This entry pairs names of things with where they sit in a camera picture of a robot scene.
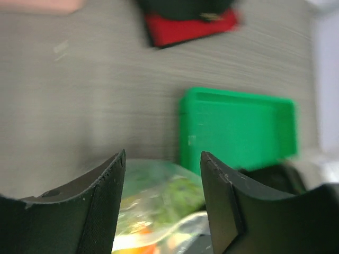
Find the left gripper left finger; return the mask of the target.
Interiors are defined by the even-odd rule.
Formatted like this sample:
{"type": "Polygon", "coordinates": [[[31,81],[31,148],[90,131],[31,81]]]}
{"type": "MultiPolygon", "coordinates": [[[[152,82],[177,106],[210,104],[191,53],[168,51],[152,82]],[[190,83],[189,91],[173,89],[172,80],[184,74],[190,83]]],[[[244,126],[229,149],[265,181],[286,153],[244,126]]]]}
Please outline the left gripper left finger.
{"type": "Polygon", "coordinates": [[[126,153],[38,197],[1,196],[1,253],[111,253],[126,153]]]}

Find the clear zip top bag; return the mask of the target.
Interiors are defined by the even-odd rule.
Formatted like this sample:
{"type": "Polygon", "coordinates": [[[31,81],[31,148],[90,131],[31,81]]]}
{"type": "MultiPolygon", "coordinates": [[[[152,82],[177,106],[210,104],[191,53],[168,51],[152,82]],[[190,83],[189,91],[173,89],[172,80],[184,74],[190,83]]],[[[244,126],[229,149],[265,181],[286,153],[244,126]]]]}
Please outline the clear zip top bag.
{"type": "Polygon", "coordinates": [[[185,253],[209,235],[201,177],[169,161],[129,159],[112,253],[185,253]]]}

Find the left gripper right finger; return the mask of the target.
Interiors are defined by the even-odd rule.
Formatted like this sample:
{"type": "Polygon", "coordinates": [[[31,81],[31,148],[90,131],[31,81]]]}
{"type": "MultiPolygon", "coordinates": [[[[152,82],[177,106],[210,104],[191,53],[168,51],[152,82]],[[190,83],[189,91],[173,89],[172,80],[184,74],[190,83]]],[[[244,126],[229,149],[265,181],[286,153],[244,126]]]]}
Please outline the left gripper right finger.
{"type": "Polygon", "coordinates": [[[301,195],[265,186],[201,154],[214,253],[338,253],[338,184],[301,195]]]}

